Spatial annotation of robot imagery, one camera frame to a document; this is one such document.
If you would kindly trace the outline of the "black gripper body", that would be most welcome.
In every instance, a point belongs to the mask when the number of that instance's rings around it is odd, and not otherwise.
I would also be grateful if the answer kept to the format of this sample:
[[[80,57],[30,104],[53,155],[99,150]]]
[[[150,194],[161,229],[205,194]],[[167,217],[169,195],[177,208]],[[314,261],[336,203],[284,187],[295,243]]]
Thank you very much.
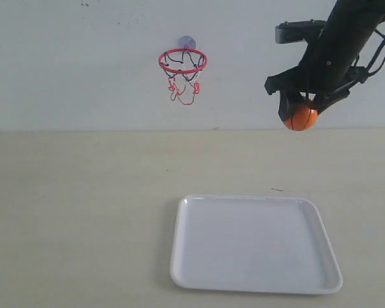
[[[366,75],[367,69],[353,63],[384,20],[385,1],[337,1],[319,38],[307,43],[298,65],[267,77],[266,92],[292,90],[327,96],[349,90]]]

